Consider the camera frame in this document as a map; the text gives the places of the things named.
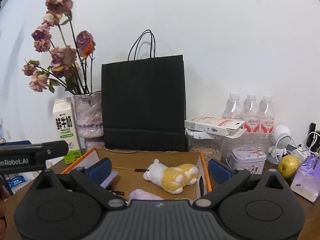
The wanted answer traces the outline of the person's left hand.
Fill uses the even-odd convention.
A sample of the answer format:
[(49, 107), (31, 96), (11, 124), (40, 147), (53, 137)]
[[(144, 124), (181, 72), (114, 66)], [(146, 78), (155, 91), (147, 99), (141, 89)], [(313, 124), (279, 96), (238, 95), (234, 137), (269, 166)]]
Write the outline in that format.
[(0, 239), (4, 240), (6, 237), (6, 222), (4, 219), (5, 216), (5, 211), (6, 211), (6, 205), (4, 200), (1, 199), (1, 206), (0, 206)]

